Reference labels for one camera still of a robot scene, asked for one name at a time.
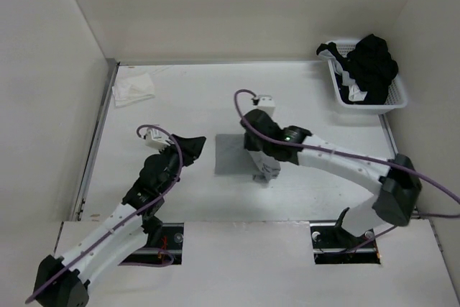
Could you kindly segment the grey tank top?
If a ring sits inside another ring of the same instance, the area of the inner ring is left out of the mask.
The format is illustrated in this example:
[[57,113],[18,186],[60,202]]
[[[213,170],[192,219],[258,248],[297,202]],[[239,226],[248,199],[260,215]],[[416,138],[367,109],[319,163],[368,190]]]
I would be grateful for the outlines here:
[[247,176],[269,183],[280,174],[280,163],[274,158],[244,148],[243,134],[217,134],[215,140],[215,175]]

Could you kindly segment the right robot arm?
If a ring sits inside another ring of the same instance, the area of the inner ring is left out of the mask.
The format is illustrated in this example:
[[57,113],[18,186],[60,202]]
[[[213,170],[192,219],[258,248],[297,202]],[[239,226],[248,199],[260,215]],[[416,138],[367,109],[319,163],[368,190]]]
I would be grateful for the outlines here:
[[364,235],[377,226],[409,225],[422,189],[409,157],[396,155],[376,162],[355,154],[341,156],[339,149],[309,130],[280,128],[260,109],[245,114],[240,124],[245,130],[244,149],[266,181],[276,179],[286,162],[322,170],[371,193],[361,204],[345,208],[333,226],[315,231],[312,237],[317,244],[351,249],[362,244]]

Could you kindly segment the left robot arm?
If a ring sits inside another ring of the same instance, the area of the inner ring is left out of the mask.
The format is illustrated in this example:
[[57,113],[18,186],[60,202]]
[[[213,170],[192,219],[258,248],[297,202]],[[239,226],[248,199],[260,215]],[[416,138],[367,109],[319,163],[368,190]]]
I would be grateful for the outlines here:
[[41,306],[86,306],[101,281],[128,256],[161,240],[162,222],[155,216],[165,194],[180,180],[184,167],[201,155],[205,137],[162,139],[149,128],[143,136],[150,155],[138,178],[109,217],[67,252],[43,259],[29,301]]

